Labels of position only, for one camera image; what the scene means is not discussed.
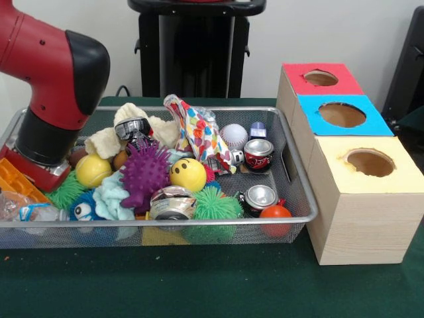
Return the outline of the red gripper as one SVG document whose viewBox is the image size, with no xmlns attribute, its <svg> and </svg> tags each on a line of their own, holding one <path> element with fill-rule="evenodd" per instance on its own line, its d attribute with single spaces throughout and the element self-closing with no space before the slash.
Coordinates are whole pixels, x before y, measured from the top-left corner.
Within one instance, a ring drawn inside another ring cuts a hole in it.
<svg viewBox="0 0 424 318">
<path fill-rule="evenodd" d="M 71 166 L 67 160 L 64 160 L 57 166 L 43 166 L 31 162 L 19 154 L 14 148 L 10 149 L 5 145 L 1 148 L 1 157 L 6 157 L 38 189 L 48 193 L 58 189 L 71 170 Z"/>
</svg>

